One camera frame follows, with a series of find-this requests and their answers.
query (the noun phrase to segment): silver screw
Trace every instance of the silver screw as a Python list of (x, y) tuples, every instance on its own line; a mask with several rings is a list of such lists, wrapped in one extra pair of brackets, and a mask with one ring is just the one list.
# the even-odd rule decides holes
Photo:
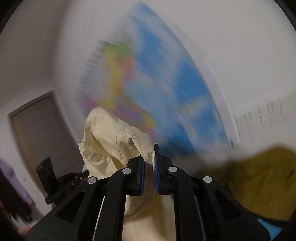
[(130, 174), (131, 173), (131, 169), (130, 168), (125, 168), (125, 169), (122, 170), (122, 172), (124, 174)]
[(170, 173), (174, 173), (174, 172), (177, 172), (178, 169), (177, 169), (176, 167), (169, 167), (169, 168), (168, 168), (168, 171), (169, 171)]
[(213, 181), (213, 179), (211, 177), (208, 177), (208, 176), (204, 177), (203, 180), (204, 180), (205, 183), (211, 183)]
[(96, 178), (95, 177), (90, 177), (89, 179), (87, 179), (87, 182), (89, 184), (94, 184), (94, 183), (96, 183)]

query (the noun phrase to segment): mustard yellow fabric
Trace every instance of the mustard yellow fabric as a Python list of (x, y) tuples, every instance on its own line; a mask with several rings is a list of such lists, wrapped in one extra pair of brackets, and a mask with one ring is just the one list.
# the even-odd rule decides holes
[(235, 164), (228, 187), (248, 210), (267, 218), (289, 220), (296, 209), (295, 171), (296, 154), (276, 147)]
[(126, 198), (123, 241), (175, 240), (173, 201), (155, 192), (155, 153), (147, 134), (97, 107), (88, 115), (78, 145), (84, 169), (98, 179), (111, 176), (141, 154), (146, 162), (144, 194)]

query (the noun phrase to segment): beige cloth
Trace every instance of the beige cloth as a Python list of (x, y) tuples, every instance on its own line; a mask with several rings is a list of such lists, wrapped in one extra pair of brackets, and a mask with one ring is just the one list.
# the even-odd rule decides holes
[(86, 119), (79, 149), (84, 169), (98, 179), (111, 176), (141, 154), (146, 162), (144, 194), (126, 198), (123, 241), (175, 240), (173, 201), (155, 192), (155, 153), (147, 134), (97, 107)]

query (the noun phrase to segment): blue gripper pad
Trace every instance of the blue gripper pad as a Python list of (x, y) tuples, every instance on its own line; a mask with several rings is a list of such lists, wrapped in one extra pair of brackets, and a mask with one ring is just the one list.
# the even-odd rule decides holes
[(141, 170), (141, 194), (144, 193), (144, 180), (145, 180), (145, 161), (142, 158), (142, 170)]
[(159, 187), (159, 171), (158, 171), (158, 164), (157, 164), (157, 158), (156, 155), (154, 157), (154, 182), (155, 182), (155, 188), (157, 193), (160, 191)]

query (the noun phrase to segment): door frame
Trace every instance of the door frame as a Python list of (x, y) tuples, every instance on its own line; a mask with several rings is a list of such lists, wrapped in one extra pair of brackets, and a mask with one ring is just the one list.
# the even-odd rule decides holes
[(33, 173), (33, 170), (30, 167), (30, 163), (27, 160), (26, 155), (25, 155), (25, 153), (24, 153), (24, 151), (22, 149), (22, 145), (21, 145), (21, 143), (19, 141), (19, 138), (18, 138), (18, 135), (17, 135), (17, 131), (15, 129), (15, 125), (14, 125), (14, 122), (13, 122), (12, 118), (16, 114), (18, 114), (19, 112), (23, 111), (24, 109), (30, 107), (31, 105), (36, 104), (37, 102), (40, 102), (40, 101), (44, 100), (46, 98), (52, 98), (53, 99), (54, 105), (55, 105), (56, 109), (58, 110), (58, 112), (57, 112), (57, 119), (60, 122), (60, 124), (62, 125), (63, 129), (65, 130), (65, 133), (66, 133), (66, 135), (67, 135), (67, 137), (69, 139), (70, 144), (74, 147), (74, 149), (77, 149), (77, 153), (80, 155), (79, 150), (78, 150), (78, 146), (75, 143), (75, 141), (73, 139), (73, 136), (70, 134), (69, 129), (66, 126), (66, 124), (64, 122), (64, 119), (62, 118), (61, 112), (59, 111), (58, 105), (57, 105), (57, 103), (55, 101), (55, 98), (54, 98), (54, 91), (50, 91), (50, 92), (48, 92), (48, 93), (46, 93), (46, 94), (44, 94), (42, 96), (39, 96), (39, 97), (37, 97), (37, 98), (29, 101), (28, 103), (22, 105), (21, 107), (17, 108), (16, 110), (14, 110), (14, 111), (12, 111), (11, 113), (8, 114), (10, 126), (11, 126), (11, 129), (12, 129), (12, 132), (13, 132), (13, 136), (14, 136), (14, 140), (16, 142), (16, 145), (17, 145), (17, 148), (19, 150), (19, 153), (20, 153), (20, 155), (22, 157), (23, 163), (25, 164), (25, 167), (26, 167), (28, 173), (30, 174), (31, 178), (33, 179), (34, 183), (37, 185), (37, 187), (39, 188), (39, 190), (42, 192), (42, 194), (44, 196), (46, 195), (45, 189), (41, 185), (40, 181), (36, 179), (36, 177), (35, 177), (35, 175)]

